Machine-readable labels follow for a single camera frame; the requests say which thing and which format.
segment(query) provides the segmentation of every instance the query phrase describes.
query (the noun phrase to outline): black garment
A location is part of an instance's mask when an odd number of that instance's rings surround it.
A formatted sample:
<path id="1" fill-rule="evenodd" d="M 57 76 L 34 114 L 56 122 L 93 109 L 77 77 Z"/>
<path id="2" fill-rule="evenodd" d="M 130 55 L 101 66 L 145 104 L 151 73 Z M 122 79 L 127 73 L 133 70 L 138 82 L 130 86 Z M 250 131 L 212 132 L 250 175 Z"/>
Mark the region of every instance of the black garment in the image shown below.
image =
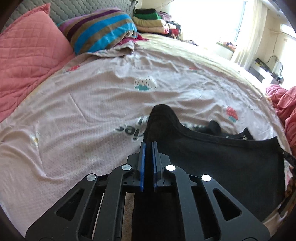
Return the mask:
<path id="1" fill-rule="evenodd" d="M 147 145 L 145 168 L 152 168 L 150 143 L 156 141 L 158 151 L 168 155 L 172 164 L 193 176 L 212 176 L 263 221 L 284 199 L 283 152 L 277 137 L 255 141 L 247 129 L 242 135 L 226 134 L 228 138 L 220 137 L 217 134 L 219 131 L 213 131 L 217 130 L 217 126 L 213 128 L 215 125 L 212 123 L 204 130 L 192 131 L 179 122 L 170 107 L 155 106 L 144 135 Z M 250 140 L 241 139 L 245 134 Z M 135 195 L 133 240 L 138 240 L 138 234 L 148 230 L 145 240 L 161 240 L 155 237 L 164 222 L 170 228 L 166 229 L 167 236 L 162 240 L 178 240 L 173 235 L 177 232 L 175 209 L 169 198 L 163 196 L 159 199 L 159 194 L 153 193 L 152 183 L 152 176 L 146 176 L 145 191 L 151 193 Z"/>

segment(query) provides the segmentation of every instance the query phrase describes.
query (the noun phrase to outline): bed sheet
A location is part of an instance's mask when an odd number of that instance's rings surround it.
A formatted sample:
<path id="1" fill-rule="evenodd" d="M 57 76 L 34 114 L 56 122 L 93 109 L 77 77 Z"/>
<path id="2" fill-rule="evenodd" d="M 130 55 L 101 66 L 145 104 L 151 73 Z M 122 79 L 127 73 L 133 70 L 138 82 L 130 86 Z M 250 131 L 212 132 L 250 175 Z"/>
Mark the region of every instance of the bed sheet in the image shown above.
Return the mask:
<path id="1" fill-rule="evenodd" d="M 242 69 L 177 40 L 159 50 L 151 47 L 157 42 L 137 43 L 123 57 L 76 57 L 0 123 L 0 204 L 22 235 L 88 173 L 110 173 L 138 152 L 157 104 L 171 106 L 188 128 L 210 120 L 231 134 L 248 127 L 255 139 L 278 136 L 289 150 L 274 109 Z M 130 240 L 130 217 L 123 240 Z M 267 220 L 271 233 L 281 221 Z"/>

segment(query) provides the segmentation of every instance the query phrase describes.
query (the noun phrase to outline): stack of folded clothes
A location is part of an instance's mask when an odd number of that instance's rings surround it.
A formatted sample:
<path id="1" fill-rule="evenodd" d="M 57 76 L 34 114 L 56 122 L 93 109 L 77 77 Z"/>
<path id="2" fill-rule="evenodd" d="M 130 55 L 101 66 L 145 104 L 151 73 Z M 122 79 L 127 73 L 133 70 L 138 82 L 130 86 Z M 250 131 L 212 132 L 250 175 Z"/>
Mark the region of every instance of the stack of folded clothes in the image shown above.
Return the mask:
<path id="1" fill-rule="evenodd" d="M 174 24 L 167 23 L 163 18 L 167 18 L 169 15 L 158 14 L 155 9 L 136 9 L 133 16 L 133 22 L 137 26 L 139 32 L 144 33 L 158 33 L 168 34 L 170 29 L 176 29 Z"/>

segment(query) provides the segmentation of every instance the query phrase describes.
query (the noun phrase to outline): curtain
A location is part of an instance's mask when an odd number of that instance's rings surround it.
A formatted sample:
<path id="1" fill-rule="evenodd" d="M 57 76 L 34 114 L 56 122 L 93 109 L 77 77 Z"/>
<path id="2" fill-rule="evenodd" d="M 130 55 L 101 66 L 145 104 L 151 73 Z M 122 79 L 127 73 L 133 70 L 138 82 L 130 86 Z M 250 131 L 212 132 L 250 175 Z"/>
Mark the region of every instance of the curtain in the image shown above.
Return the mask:
<path id="1" fill-rule="evenodd" d="M 237 40 L 237 48 L 231 61 L 245 70 L 249 70 L 255 60 L 255 54 L 262 39 L 267 7 L 260 0 L 250 0 L 246 4 L 241 33 Z"/>

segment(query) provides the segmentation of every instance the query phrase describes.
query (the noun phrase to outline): quilted pink pillow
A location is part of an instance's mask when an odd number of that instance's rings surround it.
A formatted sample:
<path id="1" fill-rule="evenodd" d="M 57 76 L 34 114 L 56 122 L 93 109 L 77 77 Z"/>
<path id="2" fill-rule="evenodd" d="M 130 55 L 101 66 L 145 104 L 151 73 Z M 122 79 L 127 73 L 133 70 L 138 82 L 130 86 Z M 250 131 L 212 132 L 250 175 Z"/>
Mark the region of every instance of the quilted pink pillow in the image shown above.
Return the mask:
<path id="1" fill-rule="evenodd" d="M 75 57 L 49 9 L 50 4 L 44 4 L 25 13 L 0 34 L 0 122 Z"/>

